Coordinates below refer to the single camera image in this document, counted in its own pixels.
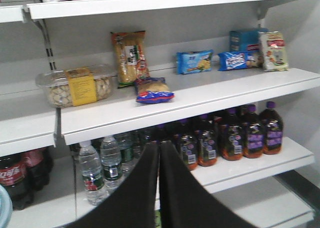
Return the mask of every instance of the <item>blue snack package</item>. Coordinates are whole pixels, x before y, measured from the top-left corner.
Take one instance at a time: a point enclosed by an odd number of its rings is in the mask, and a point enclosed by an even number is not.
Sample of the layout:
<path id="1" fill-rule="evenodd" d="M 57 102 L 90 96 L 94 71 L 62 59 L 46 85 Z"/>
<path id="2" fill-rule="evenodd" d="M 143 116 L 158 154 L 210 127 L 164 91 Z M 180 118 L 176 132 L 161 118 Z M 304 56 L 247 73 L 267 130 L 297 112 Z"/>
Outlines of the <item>blue snack package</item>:
<path id="1" fill-rule="evenodd" d="M 168 102 L 175 94 L 170 92 L 165 78 L 145 78 L 134 81 L 136 101 L 144 104 Z"/>
<path id="2" fill-rule="evenodd" d="M 249 69 L 262 65 L 260 52 L 257 51 L 224 52 L 218 55 L 220 57 L 219 71 Z"/>
<path id="3" fill-rule="evenodd" d="M 211 71 L 213 54 L 213 50 L 177 53 L 177 73 L 194 74 Z"/>

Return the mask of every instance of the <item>snack bag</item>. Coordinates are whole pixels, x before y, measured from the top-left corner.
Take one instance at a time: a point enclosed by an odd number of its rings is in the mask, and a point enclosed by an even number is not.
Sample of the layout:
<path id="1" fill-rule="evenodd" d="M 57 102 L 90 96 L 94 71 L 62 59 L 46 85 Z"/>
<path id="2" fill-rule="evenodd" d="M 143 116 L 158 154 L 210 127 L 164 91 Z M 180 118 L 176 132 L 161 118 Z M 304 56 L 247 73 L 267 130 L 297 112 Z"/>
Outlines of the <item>snack bag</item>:
<path id="1" fill-rule="evenodd" d="M 260 53 L 257 51 L 224 52 L 218 55 L 220 57 L 219 71 L 256 68 L 262 64 Z"/>
<path id="2" fill-rule="evenodd" d="M 137 79 L 134 82 L 137 94 L 136 101 L 144 104 L 156 104 L 167 102 L 175 94 L 170 92 L 165 78 Z"/>
<path id="3" fill-rule="evenodd" d="M 213 50 L 177 53 L 177 73 L 194 74 L 211 71 L 213 54 Z"/>
<path id="4" fill-rule="evenodd" d="M 282 33 L 259 32 L 260 50 L 265 71 L 286 71 L 289 69 L 286 45 Z"/>
<path id="5" fill-rule="evenodd" d="M 149 77 L 145 58 L 145 31 L 112 33 L 112 44 L 117 60 L 118 87 L 134 84 L 136 79 Z"/>

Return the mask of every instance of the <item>clear plastic container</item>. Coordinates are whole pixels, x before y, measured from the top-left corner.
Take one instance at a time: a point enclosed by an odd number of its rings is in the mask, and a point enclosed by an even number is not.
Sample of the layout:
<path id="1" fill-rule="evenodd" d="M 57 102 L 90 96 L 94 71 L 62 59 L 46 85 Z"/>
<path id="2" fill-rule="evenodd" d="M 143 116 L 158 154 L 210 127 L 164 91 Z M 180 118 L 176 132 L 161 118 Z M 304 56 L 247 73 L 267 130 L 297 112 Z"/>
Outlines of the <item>clear plastic container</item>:
<path id="1" fill-rule="evenodd" d="M 43 89 L 51 106 L 65 108 L 108 98 L 113 90 L 113 74 L 112 68 L 100 64 L 39 74 L 35 83 Z"/>

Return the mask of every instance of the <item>food package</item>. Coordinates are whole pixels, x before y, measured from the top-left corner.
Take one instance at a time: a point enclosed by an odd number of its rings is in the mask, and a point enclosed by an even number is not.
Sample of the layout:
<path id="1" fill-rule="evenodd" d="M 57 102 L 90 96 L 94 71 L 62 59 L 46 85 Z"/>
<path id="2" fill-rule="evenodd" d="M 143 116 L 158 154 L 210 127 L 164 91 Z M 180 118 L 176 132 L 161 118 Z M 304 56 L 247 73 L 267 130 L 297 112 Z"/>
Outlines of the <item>food package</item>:
<path id="1" fill-rule="evenodd" d="M 281 32 L 259 33 L 259 42 L 265 71 L 289 69 L 286 45 Z"/>
<path id="2" fill-rule="evenodd" d="M 175 94 L 170 92 L 165 78 L 137 79 L 134 82 L 136 101 L 145 104 L 168 102 Z"/>
<path id="3" fill-rule="evenodd" d="M 49 103 L 65 108 L 93 103 L 112 94 L 113 70 L 106 64 L 39 74 L 35 79 Z"/>
<path id="4" fill-rule="evenodd" d="M 149 77 L 144 48 L 145 31 L 112 33 L 111 38 L 117 60 L 118 87 L 130 86 L 136 79 Z"/>
<path id="5" fill-rule="evenodd" d="M 213 54 L 213 50 L 177 53 L 177 73 L 194 74 L 211 71 Z"/>
<path id="6" fill-rule="evenodd" d="M 262 58 L 260 52 L 224 52 L 219 53 L 220 68 L 219 71 L 248 69 L 261 67 Z"/>

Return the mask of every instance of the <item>yellow label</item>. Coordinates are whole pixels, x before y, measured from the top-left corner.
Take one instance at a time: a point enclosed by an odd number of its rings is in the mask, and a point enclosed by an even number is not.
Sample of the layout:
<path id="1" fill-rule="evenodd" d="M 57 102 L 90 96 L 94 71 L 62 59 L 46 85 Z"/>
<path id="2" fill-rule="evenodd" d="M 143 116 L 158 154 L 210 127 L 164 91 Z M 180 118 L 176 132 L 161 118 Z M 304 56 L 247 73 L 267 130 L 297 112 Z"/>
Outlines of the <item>yellow label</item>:
<path id="1" fill-rule="evenodd" d="M 86 67 L 66 70 L 73 106 L 97 101 L 94 76 Z"/>

